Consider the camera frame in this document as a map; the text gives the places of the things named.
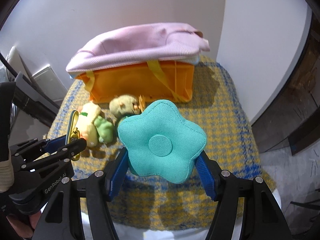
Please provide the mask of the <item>person's left hand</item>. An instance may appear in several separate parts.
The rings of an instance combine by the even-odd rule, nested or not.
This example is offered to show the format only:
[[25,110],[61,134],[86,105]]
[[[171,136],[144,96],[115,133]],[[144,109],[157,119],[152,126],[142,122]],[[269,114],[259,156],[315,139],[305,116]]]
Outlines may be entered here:
[[39,211],[33,215],[29,216],[29,224],[22,222],[16,215],[7,215],[7,220],[9,221],[12,228],[17,232],[17,234],[25,239],[31,238],[34,234],[34,230],[38,224],[38,221],[42,215]]

